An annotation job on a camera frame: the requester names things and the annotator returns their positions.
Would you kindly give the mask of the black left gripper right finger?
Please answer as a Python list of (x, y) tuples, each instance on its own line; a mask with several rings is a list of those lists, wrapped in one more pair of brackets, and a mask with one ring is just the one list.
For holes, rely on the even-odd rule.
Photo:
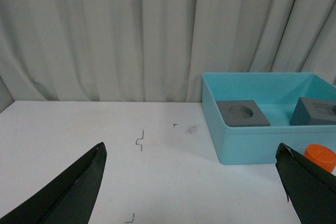
[(276, 169), (301, 223), (335, 223), (335, 176), (284, 143)]

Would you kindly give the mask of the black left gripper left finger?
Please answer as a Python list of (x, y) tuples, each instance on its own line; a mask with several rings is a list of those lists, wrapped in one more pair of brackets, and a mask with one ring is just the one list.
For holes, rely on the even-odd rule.
[(88, 223), (106, 160), (107, 150), (101, 142), (3, 216), (1, 223)]

